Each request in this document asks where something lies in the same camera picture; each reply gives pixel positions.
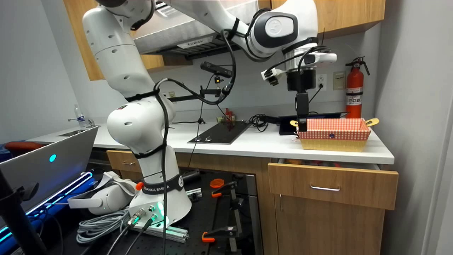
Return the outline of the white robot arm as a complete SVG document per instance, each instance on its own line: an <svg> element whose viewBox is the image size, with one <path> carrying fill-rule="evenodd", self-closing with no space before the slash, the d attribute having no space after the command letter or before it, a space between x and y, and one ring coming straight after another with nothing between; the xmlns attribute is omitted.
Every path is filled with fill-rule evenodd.
<svg viewBox="0 0 453 255"><path fill-rule="evenodd" d="M318 59L314 53L314 0L286 0L275 9L255 15L249 24L233 17L218 0L164 1L218 32L226 45L239 45L255 60L265 60L280 51L289 86L307 85L314 76L311 68ZM147 73L129 35L153 12L154 0L98 0L98 5L83 14L82 25L109 86L126 99L109 114L107 130L116 141L132 148L144 177L144 187L127 211L134 215L158 208L161 221L171 225L191 209L175 153L167 144L173 107Z"/></svg>

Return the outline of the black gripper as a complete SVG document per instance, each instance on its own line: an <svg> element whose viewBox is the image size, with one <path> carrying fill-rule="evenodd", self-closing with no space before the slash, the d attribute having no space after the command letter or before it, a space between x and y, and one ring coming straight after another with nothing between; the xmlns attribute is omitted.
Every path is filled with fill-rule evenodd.
<svg viewBox="0 0 453 255"><path fill-rule="evenodd" d="M303 119L308 116L308 93L307 89L313 89L316 86L316 70L314 69L297 69L293 68L286 72L286 83L289 90L304 92L296 93L296 111L297 111L297 123L299 131L303 130Z"/></svg>

